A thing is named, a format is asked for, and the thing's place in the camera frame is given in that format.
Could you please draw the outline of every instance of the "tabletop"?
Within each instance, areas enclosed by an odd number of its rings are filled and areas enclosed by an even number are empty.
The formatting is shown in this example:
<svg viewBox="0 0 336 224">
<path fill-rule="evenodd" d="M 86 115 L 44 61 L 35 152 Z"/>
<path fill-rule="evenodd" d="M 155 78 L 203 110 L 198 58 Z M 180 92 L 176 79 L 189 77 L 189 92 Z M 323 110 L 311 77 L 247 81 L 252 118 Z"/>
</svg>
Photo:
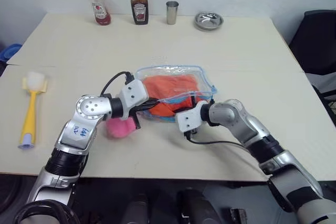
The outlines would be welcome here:
<svg viewBox="0 0 336 224">
<path fill-rule="evenodd" d="M 174 26 L 151 17 L 150 25 L 140 27 L 129 18 L 114 15 L 108 27 L 74 15 L 44 18 L 9 62 L 18 66 L 8 66 L 0 78 L 1 173 L 38 174 L 76 101 L 83 94 L 98 95 L 115 73 L 192 63 L 206 70 L 218 89 L 216 101 L 240 99 L 316 179 L 336 178 L 328 165 L 336 161 L 335 127 L 270 19 L 224 18 L 220 30 L 204 33 L 193 27 L 192 17 L 178 17 Z M 36 146 L 21 150 L 17 145 L 29 103 L 22 78 L 31 70 L 47 76 L 48 88 L 37 99 Z M 122 85 L 118 79 L 108 92 L 117 94 Z M 194 145 L 173 123 L 142 118 L 140 123 L 140 130 L 116 140 L 102 122 L 83 176 L 266 180 L 239 147 Z M 225 128 L 207 125 L 195 139 L 236 141 Z"/>
</svg>

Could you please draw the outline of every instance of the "orange towel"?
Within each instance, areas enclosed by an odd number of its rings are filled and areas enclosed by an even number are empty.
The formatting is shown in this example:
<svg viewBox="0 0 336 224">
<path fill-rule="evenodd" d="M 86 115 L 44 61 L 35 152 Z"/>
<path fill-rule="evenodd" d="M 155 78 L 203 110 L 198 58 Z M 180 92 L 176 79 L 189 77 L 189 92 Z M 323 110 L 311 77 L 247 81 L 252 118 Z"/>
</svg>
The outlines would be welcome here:
<svg viewBox="0 0 336 224">
<path fill-rule="evenodd" d="M 173 97 L 188 91 L 198 91 L 197 81 L 192 74 L 150 76 L 145 78 L 142 82 L 145 85 L 149 96 L 157 99 Z M 174 111 L 183 108 L 192 108 L 191 97 L 176 104 L 159 103 L 149 111 L 152 115 L 174 116 Z"/>
</svg>

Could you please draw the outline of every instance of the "stainless steel cup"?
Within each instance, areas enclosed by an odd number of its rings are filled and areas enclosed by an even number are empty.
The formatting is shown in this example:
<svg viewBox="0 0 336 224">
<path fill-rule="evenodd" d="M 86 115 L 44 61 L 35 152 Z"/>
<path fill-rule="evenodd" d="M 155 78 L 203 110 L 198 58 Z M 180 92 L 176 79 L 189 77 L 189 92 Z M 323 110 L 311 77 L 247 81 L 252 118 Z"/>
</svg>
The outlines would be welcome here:
<svg viewBox="0 0 336 224">
<path fill-rule="evenodd" d="M 179 3 L 176 1 L 168 1 L 166 5 L 167 5 L 167 24 L 175 25 L 176 16 L 177 16 L 177 8 L 179 6 Z"/>
</svg>

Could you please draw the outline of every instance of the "metal bowl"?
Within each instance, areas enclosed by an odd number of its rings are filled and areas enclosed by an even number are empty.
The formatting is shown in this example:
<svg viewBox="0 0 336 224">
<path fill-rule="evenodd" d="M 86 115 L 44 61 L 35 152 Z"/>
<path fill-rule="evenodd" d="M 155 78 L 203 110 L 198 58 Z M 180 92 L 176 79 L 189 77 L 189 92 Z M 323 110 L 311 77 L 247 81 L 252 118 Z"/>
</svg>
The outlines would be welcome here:
<svg viewBox="0 0 336 224">
<path fill-rule="evenodd" d="M 195 16 L 195 24 L 203 30 L 215 30 L 223 23 L 221 15 L 213 12 L 201 12 Z"/>
</svg>

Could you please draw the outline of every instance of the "pink sponge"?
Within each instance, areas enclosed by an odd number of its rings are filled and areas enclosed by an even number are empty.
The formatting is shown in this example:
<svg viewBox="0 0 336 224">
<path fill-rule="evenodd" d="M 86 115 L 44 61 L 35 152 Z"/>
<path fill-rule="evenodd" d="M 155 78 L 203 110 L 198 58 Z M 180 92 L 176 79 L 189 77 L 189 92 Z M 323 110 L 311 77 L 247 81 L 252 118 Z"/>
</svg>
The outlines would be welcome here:
<svg viewBox="0 0 336 224">
<path fill-rule="evenodd" d="M 119 118 L 111 118 L 106 122 L 106 128 L 112 137 L 122 138 L 135 131 L 135 123 L 133 118 L 124 121 Z"/>
</svg>

